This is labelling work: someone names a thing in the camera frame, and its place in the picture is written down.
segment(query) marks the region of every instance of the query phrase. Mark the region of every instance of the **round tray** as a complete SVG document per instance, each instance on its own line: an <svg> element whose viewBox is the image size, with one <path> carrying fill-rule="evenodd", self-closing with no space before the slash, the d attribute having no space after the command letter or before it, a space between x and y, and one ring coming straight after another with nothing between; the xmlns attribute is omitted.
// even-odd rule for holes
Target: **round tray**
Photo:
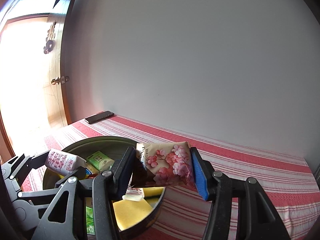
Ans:
<svg viewBox="0 0 320 240"><path fill-rule="evenodd" d="M78 155L81 158L86 159L89 155L96 151L100 151L107 155L113 160L122 159L124 153L128 147L136 147L137 142L128 138L118 137L118 136L98 136L83 139L76 143L73 143L65 147L62 151ZM60 179L60 177L47 169L44 173L43 178L43 189L54 188L55 183ZM143 220L137 224L127 228L124 231L120 231L120 235L123 239L130 239L140 235L148 227L150 227L157 219L161 211L162 199L164 196L165 189L153 209ZM95 239L94 235L88 234L88 239Z"/></svg>

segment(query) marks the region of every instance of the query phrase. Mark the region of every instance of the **black phone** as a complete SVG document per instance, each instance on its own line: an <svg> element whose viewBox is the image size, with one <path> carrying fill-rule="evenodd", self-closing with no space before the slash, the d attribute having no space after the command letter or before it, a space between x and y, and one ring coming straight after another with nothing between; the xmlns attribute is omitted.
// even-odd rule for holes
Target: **black phone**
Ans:
<svg viewBox="0 0 320 240"><path fill-rule="evenodd" d="M111 117L113 115L114 115L113 112L105 111L105 112L102 112L102 113L99 113L99 114L95 114L95 115L89 116L89 117L85 118L85 120L89 124L92 124L94 122L98 122L98 121L101 121L103 119L107 119L108 117Z"/></svg>

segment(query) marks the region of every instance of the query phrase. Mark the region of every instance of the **floral snack wrapper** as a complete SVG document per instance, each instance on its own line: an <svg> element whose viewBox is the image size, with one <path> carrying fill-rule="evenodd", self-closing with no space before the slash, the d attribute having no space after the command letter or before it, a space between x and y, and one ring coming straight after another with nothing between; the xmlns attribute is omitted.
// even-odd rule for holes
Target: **floral snack wrapper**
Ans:
<svg viewBox="0 0 320 240"><path fill-rule="evenodd" d="M130 187L187 185L195 188L188 142L137 143Z"/></svg>

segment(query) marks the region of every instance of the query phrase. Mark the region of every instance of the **brass doorknob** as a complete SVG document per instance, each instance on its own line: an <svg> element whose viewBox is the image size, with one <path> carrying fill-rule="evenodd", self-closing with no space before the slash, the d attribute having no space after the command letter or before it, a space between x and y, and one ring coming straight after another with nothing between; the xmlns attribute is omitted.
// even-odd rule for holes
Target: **brass doorknob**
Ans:
<svg viewBox="0 0 320 240"><path fill-rule="evenodd" d="M59 85L60 84L60 78L56 77L55 79L51 80L51 85Z"/></svg>

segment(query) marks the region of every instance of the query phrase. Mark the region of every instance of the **striped tablecloth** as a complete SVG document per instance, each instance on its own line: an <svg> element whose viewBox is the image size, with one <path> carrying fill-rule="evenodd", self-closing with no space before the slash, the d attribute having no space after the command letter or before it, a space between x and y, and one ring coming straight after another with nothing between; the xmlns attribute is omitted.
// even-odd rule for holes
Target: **striped tablecloth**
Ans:
<svg viewBox="0 0 320 240"><path fill-rule="evenodd" d="M122 136L138 142L188 141L204 160L231 178L255 177L267 192L293 240L303 239L320 214L320 192L303 158L241 147L192 134L181 134L121 116L89 125L80 120L37 143L34 151L64 147L88 137ZM25 191L42 190L45 167L32 170ZM138 240L198 240L202 238L211 202L184 187L168 187L161 214ZM233 200L229 239L235 239L237 199Z"/></svg>

